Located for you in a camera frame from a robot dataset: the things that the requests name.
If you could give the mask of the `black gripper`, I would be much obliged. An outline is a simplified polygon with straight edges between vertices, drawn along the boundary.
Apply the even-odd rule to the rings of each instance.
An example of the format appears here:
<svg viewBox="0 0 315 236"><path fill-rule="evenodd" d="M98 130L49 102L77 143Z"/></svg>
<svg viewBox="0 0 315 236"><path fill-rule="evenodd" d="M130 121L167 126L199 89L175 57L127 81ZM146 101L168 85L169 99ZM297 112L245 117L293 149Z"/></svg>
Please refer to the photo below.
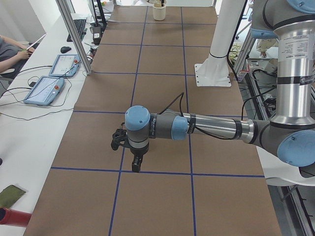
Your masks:
<svg viewBox="0 0 315 236"><path fill-rule="evenodd" d="M134 155L133 162L131 165L132 171L135 173L139 173L141 170L141 164L143 160L143 156L148 152L149 147L142 148L131 148L130 151Z"/></svg>

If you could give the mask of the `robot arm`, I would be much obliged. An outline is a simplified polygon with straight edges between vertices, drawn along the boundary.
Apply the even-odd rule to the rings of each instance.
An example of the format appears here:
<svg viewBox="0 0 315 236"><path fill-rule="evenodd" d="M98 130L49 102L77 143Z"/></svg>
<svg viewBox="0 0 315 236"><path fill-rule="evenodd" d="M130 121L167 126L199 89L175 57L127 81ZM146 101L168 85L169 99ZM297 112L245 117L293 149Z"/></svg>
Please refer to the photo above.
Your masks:
<svg viewBox="0 0 315 236"><path fill-rule="evenodd" d="M125 114L122 145L133 153L139 172L151 138L183 140L201 132L223 140L243 140L292 166L315 161L315 121L310 115L315 45L315 3L312 0L257 0L254 26L272 30L279 39L276 113L269 121L225 119L171 110L151 114L143 106Z"/></svg>

